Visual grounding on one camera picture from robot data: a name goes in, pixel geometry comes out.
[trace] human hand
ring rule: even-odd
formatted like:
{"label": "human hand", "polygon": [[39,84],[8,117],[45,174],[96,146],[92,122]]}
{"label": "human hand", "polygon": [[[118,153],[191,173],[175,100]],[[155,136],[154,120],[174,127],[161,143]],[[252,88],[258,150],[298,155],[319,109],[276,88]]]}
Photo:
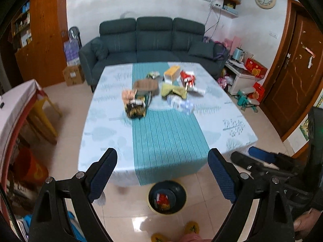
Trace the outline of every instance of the human hand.
{"label": "human hand", "polygon": [[296,240],[305,238],[312,230],[317,220],[321,216],[321,211],[314,208],[305,212],[294,221],[295,232],[299,231]]}

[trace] red bucket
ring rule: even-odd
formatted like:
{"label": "red bucket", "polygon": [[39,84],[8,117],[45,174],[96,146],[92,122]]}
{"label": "red bucket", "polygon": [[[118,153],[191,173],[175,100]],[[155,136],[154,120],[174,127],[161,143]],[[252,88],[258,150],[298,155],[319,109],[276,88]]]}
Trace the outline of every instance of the red bucket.
{"label": "red bucket", "polygon": [[48,177],[48,169],[39,163],[30,149],[24,147],[14,163],[15,176],[20,181],[29,182],[42,186]]}

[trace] table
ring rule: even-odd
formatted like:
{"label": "table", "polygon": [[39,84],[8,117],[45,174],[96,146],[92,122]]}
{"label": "table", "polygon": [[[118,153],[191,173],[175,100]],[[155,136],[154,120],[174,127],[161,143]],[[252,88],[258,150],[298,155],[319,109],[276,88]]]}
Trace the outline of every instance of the table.
{"label": "table", "polygon": [[[150,71],[163,75],[171,65],[194,71],[196,86],[206,94],[188,93],[193,114],[170,108],[154,96],[144,118],[130,120],[121,92]],[[146,185],[196,173],[211,148],[222,155],[245,150],[257,137],[230,97],[197,63],[135,63],[106,67],[85,122],[78,169],[86,171],[112,147],[118,161],[110,182],[119,186]]]}
{"label": "table", "polygon": [[[45,95],[35,79],[16,86],[2,95],[4,106],[0,109],[0,176],[4,190],[7,188],[8,167],[18,133],[36,100]],[[1,209],[8,221],[3,203]]]}
{"label": "table", "polygon": [[249,71],[239,68],[235,65],[226,63],[225,67],[231,70],[235,75],[232,86],[229,86],[228,88],[228,92],[231,95],[236,95],[240,89],[252,87],[255,82],[259,81],[259,78],[256,78]]}

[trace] yellow slipper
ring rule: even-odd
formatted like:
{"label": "yellow slipper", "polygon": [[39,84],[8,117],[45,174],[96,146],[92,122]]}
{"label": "yellow slipper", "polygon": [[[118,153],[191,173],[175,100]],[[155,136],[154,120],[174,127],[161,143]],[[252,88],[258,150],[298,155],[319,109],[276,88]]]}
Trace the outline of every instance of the yellow slipper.
{"label": "yellow slipper", "polygon": [[194,222],[194,221],[190,221],[186,224],[185,226],[185,230],[184,230],[185,234],[190,234],[190,233],[195,233],[195,234],[199,234],[200,233],[200,227],[199,224]]}
{"label": "yellow slipper", "polygon": [[155,233],[151,236],[151,242],[168,242],[169,239],[160,233]]}

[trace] sofa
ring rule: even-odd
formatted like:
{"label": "sofa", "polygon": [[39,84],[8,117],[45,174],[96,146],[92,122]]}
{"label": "sofa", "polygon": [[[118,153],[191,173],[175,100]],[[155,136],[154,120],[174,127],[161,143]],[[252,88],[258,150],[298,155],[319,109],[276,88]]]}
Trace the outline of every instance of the sofa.
{"label": "sofa", "polygon": [[[100,38],[107,56],[98,60],[93,51],[94,39],[79,51],[80,63],[88,85],[95,89],[106,66],[143,62],[193,62],[199,63],[217,79],[229,52],[218,43],[210,42],[208,58],[202,47],[205,27],[203,24],[169,17],[139,17],[102,22]],[[192,55],[190,49],[202,51]]]}

